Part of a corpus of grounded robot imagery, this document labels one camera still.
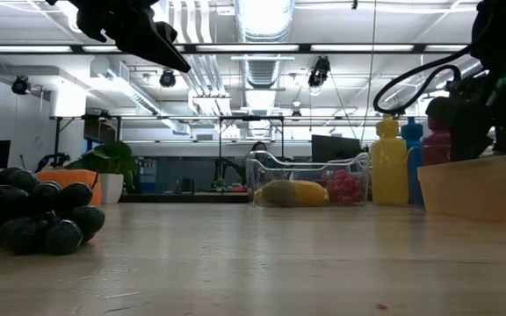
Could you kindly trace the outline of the orange toy fruit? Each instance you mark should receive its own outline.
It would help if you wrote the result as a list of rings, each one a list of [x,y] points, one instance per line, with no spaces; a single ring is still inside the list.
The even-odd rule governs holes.
[[[320,184],[310,181],[293,181],[296,205],[324,206],[329,203],[329,193]]]

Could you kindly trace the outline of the silver air duct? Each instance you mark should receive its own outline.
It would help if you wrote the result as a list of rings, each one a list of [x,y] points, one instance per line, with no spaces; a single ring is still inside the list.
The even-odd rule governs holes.
[[[281,44],[289,40],[295,0],[234,0],[239,42]],[[279,61],[244,61],[242,70],[252,88],[270,89],[278,80]]]

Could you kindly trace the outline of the red toy grapes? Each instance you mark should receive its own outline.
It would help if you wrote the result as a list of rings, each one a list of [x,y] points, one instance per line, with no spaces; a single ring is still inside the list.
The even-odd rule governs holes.
[[[338,170],[327,181],[326,189],[331,203],[354,205],[363,201],[363,186],[347,170]]]

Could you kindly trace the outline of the black toy grapes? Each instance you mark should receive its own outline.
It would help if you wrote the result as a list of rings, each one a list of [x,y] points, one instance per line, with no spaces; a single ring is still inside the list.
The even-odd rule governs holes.
[[[14,255],[70,255],[103,228],[105,213],[90,205],[85,183],[62,188],[30,170],[0,170],[0,245]]]

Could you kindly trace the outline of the blue plastic bottle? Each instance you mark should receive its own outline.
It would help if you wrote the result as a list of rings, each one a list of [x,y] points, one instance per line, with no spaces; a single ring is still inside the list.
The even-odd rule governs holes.
[[[423,166],[423,126],[414,117],[408,117],[408,122],[401,127],[401,137],[407,147],[408,169],[408,202],[411,205],[424,206],[421,185],[418,180],[418,169]]]

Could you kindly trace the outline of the purple plastic bottle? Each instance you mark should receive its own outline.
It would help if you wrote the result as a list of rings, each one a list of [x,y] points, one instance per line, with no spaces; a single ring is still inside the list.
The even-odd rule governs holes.
[[[437,165],[450,161],[452,144],[450,127],[428,117],[427,127],[431,134],[422,140],[423,165]]]

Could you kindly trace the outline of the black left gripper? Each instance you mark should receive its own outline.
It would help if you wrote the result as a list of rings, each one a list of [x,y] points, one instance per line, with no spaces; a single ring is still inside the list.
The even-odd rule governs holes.
[[[149,61],[188,73],[189,62],[173,45],[177,31],[155,21],[152,5],[159,0],[46,0],[59,8],[76,8],[74,24],[87,37],[101,43],[113,40],[124,53],[145,55]]]

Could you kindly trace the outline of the clear plastic bin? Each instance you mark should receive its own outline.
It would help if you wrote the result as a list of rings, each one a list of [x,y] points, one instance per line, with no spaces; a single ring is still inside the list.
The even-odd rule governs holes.
[[[408,203],[410,205],[424,206],[421,184],[418,180],[418,169],[449,162],[450,150],[449,145],[414,146],[408,150]]]
[[[326,189],[327,181],[338,170],[347,170],[354,175],[363,186],[363,201],[354,205],[364,205],[367,201],[369,183],[370,155],[358,154],[346,160],[331,162],[282,162],[269,152],[249,153],[245,159],[246,184],[248,199],[254,206],[277,207],[270,204],[257,205],[253,202],[254,193],[267,183],[277,180],[310,181],[320,184]],[[353,206],[329,203],[324,206]],[[323,207],[323,206],[291,206],[291,207]]]

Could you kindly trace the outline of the black ceiling spotlight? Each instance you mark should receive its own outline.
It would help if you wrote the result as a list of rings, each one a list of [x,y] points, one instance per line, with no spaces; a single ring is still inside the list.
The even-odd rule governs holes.
[[[176,84],[176,77],[172,69],[165,69],[159,79],[159,83],[163,88],[172,88]]]
[[[27,75],[18,75],[16,80],[11,86],[11,90],[14,94],[25,96],[31,93],[31,84]]]
[[[321,87],[327,80],[329,71],[329,58],[327,56],[319,56],[307,80],[309,87]]]

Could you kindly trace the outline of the potted green plant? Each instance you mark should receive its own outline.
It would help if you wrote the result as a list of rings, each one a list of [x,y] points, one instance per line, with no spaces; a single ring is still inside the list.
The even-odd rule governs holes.
[[[83,169],[98,174],[101,204],[117,204],[124,190],[134,187],[136,160],[131,148],[118,140],[97,146],[84,153],[66,169]]]

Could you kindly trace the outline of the orange round container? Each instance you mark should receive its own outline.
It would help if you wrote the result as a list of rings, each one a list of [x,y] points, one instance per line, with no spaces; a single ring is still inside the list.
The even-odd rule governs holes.
[[[97,172],[84,169],[53,169],[43,170],[35,175],[41,183],[54,181],[62,188],[72,183],[85,183],[92,189],[93,193],[90,205],[100,206],[102,203],[100,174]]]

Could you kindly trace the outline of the yellow plastic bottle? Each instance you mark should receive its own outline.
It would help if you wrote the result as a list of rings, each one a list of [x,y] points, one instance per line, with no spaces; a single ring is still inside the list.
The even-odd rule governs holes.
[[[408,203],[407,145],[400,125],[390,115],[376,125],[379,139],[371,145],[372,200],[379,205]]]

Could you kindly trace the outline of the brown toy kiwi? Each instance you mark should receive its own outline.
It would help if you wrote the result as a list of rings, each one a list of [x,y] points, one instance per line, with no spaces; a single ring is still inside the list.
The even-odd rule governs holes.
[[[296,205],[296,189],[291,181],[272,181],[267,183],[261,191],[267,204],[277,207],[291,207]]]

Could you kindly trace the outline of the orange translucent bin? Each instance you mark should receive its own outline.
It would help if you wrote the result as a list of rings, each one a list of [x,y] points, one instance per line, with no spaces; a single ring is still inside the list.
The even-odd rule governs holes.
[[[506,155],[421,167],[418,180],[428,213],[506,224]]]

